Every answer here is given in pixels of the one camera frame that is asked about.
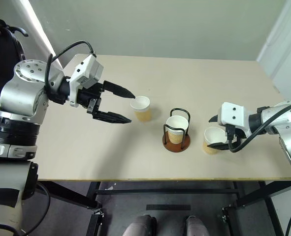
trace metal table frame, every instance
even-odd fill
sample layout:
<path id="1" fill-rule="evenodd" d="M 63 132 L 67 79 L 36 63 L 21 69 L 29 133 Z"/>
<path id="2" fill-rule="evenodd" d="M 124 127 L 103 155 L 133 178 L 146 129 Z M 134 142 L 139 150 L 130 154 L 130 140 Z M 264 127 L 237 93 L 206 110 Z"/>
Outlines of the metal table frame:
<path id="1" fill-rule="evenodd" d="M 97 236 L 103 213 L 97 195 L 113 194 L 233 194 L 236 200 L 223 207 L 223 219 L 228 223 L 231 236 L 241 236 L 236 210 L 241 207 L 265 201 L 276 236 L 284 236 L 271 197 L 291 189 L 291 181 L 274 181 L 268 185 L 259 181 L 259 189 L 249 194 L 244 193 L 241 181 L 233 181 L 233 188 L 224 189 L 116 189 L 101 190 L 100 182 L 91 182 L 87 195 L 81 195 L 52 181 L 41 181 L 47 187 L 51 197 L 93 210 L 86 236 Z"/>

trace paper cup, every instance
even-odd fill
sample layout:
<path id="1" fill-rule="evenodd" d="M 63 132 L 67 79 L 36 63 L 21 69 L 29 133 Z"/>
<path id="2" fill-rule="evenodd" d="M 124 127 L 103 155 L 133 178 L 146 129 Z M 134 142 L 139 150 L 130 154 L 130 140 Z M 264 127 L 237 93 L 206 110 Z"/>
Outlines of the paper cup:
<path id="1" fill-rule="evenodd" d="M 227 137 L 225 136 L 225 131 L 219 127 L 209 127 L 204 131 L 204 141 L 202 148 L 203 150 L 210 155 L 217 153 L 219 150 L 210 148 L 208 145 L 214 143 L 225 143 Z"/>
<path id="2" fill-rule="evenodd" d="M 171 116 L 167 119 L 166 124 L 173 128 L 182 128 L 185 132 L 188 129 L 188 120 L 182 116 Z M 183 140 L 184 132 L 182 130 L 172 130 L 167 127 L 168 137 L 171 143 L 179 144 Z"/>
<path id="3" fill-rule="evenodd" d="M 150 99 L 145 96 L 138 96 L 130 102 L 134 113 L 139 121 L 151 120 Z"/>

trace wall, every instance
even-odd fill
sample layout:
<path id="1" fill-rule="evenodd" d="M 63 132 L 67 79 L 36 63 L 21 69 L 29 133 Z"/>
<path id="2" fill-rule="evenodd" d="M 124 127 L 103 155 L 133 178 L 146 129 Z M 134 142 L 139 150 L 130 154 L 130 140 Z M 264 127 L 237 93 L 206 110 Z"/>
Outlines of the wall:
<path id="1" fill-rule="evenodd" d="M 291 100 L 291 0 L 287 0 L 257 61 L 282 96 Z M 291 190 L 272 197 L 272 201 L 285 232 L 291 216 Z"/>
<path id="2" fill-rule="evenodd" d="M 284 0 L 30 2 L 56 52 L 84 39 L 103 55 L 241 60 L 256 59 L 284 4 Z"/>

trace round wooden base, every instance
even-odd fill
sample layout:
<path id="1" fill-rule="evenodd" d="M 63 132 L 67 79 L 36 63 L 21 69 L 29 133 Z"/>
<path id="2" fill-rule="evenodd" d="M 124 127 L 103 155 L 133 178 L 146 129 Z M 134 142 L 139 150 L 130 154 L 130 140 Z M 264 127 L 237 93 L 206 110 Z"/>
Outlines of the round wooden base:
<path id="1" fill-rule="evenodd" d="M 184 147 L 183 149 L 181 149 L 181 143 L 180 144 L 173 144 L 170 142 L 169 137 L 168 137 L 168 132 L 165 133 L 166 135 L 166 144 L 165 144 L 165 137 L 163 135 L 163 145 L 164 147 L 168 150 L 168 151 L 172 151 L 172 152 L 181 152 L 186 150 L 189 145 L 190 145 L 190 136 L 186 135 L 185 136 L 185 142 L 184 142 Z"/>

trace person's feet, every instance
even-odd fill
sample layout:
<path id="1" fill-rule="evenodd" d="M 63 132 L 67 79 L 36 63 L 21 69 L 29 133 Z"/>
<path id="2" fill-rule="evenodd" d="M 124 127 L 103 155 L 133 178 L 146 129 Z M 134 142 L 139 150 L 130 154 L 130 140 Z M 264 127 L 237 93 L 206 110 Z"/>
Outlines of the person's feet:
<path id="1" fill-rule="evenodd" d="M 186 220 L 186 236 L 210 236 L 203 222 L 195 216 Z"/>
<path id="2" fill-rule="evenodd" d="M 123 236 L 156 236 L 156 218 L 144 214 L 138 216 L 126 229 Z"/>

